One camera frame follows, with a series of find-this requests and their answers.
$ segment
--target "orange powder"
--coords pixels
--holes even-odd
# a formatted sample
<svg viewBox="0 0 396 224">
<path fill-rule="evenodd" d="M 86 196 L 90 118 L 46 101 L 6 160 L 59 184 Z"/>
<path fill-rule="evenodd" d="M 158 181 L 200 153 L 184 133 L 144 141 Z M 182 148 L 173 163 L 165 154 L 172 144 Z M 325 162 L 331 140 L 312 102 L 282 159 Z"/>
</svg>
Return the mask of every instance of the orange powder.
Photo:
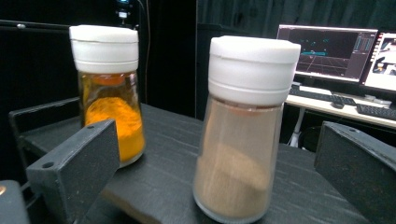
<svg viewBox="0 0 396 224">
<path fill-rule="evenodd" d="M 121 162 L 132 159 L 143 150 L 145 138 L 140 113 L 121 98 L 99 98 L 88 107 L 85 115 L 85 125 L 104 119 L 116 121 Z"/>
</svg>

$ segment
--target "computer screen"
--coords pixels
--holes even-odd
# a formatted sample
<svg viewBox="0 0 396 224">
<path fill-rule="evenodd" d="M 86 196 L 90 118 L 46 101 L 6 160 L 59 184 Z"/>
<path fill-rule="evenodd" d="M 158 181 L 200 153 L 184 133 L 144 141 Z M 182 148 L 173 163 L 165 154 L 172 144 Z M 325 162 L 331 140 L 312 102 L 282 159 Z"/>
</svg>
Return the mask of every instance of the computer screen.
<svg viewBox="0 0 396 224">
<path fill-rule="evenodd" d="M 280 24 L 277 39 L 301 45 L 296 75 L 359 83 L 376 29 Z"/>
<path fill-rule="evenodd" d="M 378 32 L 361 84 L 396 92 L 396 30 Z"/>
</svg>

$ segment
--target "brown powder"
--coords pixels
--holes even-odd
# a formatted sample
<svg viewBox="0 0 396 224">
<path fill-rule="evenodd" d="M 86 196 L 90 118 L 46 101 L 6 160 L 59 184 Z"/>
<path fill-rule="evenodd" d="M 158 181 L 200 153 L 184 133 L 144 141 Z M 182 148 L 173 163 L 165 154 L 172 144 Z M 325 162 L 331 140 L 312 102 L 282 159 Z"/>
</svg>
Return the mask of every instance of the brown powder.
<svg viewBox="0 0 396 224">
<path fill-rule="evenodd" d="M 269 205 L 267 166 L 234 148 L 206 145 L 197 162 L 195 196 L 206 209 L 223 217 L 259 216 Z"/>
</svg>

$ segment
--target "white plastic lid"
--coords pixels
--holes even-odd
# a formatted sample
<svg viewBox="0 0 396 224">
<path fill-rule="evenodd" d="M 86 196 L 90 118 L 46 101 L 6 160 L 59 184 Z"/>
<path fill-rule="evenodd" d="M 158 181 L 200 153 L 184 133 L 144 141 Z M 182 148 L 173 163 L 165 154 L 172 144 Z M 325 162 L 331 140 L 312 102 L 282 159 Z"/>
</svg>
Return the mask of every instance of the white plastic lid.
<svg viewBox="0 0 396 224">
<path fill-rule="evenodd" d="M 242 36 L 212 38 L 209 92 L 247 105 L 280 105 L 288 97 L 300 45 Z"/>
<path fill-rule="evenodd" d="M 73 57 L 78 71 L 103 74 L 137 69 L 137 31 L 109 26 L 70 27 Z"/>
</svg>

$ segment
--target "glass shaker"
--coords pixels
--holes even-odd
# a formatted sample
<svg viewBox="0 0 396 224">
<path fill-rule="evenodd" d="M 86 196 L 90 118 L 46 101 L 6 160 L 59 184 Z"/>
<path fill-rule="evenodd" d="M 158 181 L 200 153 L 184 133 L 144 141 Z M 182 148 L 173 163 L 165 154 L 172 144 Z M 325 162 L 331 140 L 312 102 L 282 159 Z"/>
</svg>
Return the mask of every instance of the glass shaker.
<svg viewBox="0 0 396 224">
<path fill-rule="evenodd" d="M 269 207 L 283 103 L 299 55 L 300 45 L 285 40 L 211 40 L 193 195 L 218 222 L 254 222 Z"/>
<path fill-rule="evenodd" d="M 120 27 L 70 27 L 80 98 L 81 125 L 116 121 L 120 167 L 136 161 L 145 147 L 137 93 L 137 31 Z"/>
</svg>

